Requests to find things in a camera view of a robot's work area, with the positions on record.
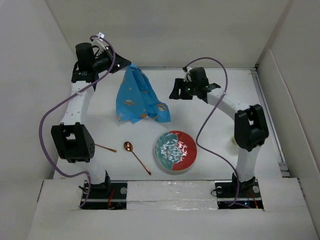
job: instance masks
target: white wall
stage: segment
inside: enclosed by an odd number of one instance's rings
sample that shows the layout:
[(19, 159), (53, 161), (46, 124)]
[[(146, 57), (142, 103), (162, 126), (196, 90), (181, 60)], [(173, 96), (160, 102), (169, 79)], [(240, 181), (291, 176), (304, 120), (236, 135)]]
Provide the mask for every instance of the white wall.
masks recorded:
[[(25, 239), (41, 180), (51, 166), (42, 153), (42, 115), (70, 92), (74, 54), (44, 0), (0, 0), (0, 238)], [(63, 109), (45, 123), (50, 128)]]
[[(288, 0), (46, 0), (70, 46), (99, 31), (138, 66), (254, 67)], [(212, 67), (211, 61), (202, 61)]]
[(320, 233), (320, 0), (294, 0), (258, 68), (289, 170)]

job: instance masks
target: red plate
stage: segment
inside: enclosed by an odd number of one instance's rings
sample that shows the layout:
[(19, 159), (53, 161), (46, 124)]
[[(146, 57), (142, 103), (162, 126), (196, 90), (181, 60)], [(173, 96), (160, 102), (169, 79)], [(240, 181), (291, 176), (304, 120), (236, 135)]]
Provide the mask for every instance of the red plate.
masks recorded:
[(197, 146), (192, 137), (182, 131), (162, 134), (154, 145), (157, 162), (167, 170), (178, 172), (192, 166), (197, 157)]

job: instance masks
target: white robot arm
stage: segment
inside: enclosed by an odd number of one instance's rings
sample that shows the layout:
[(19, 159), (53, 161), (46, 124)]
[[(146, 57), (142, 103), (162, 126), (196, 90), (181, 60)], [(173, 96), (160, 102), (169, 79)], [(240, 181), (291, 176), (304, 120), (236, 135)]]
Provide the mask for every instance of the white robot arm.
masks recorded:
[[(100, 37), (103, 38), (104, 35), (99, 33), (91, 43), (83, 42), (75, 46), (78, 61), (72, 72), (71, 95), (98, 80), (99, 73), (108, 70), (113, 62), (111, 74), (131, 64), (129, 60), (116, 53), (114, 59), (113, 52), (108, 46), (104, 46)], [(71, 99), (60, 124), (51, 128), (59, 157), (69, 163), (88, 163), (95, 154), (95, 142), (85, 127), (85, 118), (96, 87), (95, 84)]]
[[(252, 186), (255, 182), (257, 156), (265, 139), (269, 136), (263, 108), (256, 104), (243, 103), (215, 83), (209, 84), (203, 67), (185, 68), (185, 77), (176, 78), (170, 99), (191, 100), (197, 96), (207, 104), (215, 106), (223, 94), (218, 108), (234, 121), (234, 138), (239, 145), (236, 171), (240, 190)], [(235, 174), (232, 181), (237, 182)]]

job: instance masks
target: screw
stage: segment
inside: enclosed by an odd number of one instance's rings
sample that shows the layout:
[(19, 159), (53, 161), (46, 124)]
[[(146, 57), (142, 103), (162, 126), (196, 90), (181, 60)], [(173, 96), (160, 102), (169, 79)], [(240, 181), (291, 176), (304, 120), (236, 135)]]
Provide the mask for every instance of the screw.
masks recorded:
[(122, 187), (122, 188), (120, 189), (120, 193), (121, 193), (121, 194), (127, 194), (127, 188), (126, 188), (126, 187)]
[(215, 191), (216, 191), (217, 194), (222, 194), (222, 187), (221, 186), (217, 186), (215, 188)]
[(253, 186), (252, 190), (254, 193), (258, 194), (260, 192), (260, 188), (258, 186)]

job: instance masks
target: blue cloth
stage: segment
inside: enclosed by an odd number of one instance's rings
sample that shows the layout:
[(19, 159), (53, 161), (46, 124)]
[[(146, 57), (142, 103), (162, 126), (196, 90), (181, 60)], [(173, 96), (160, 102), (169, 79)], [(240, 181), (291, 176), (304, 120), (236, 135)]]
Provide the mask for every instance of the blue cloth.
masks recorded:
[(120, 121), (134, 124), (147, 116), (159, 123), (171, 121), (168, 106), (158, 100), (149, 79), (134, 64), (125, 71), (115, 106)]

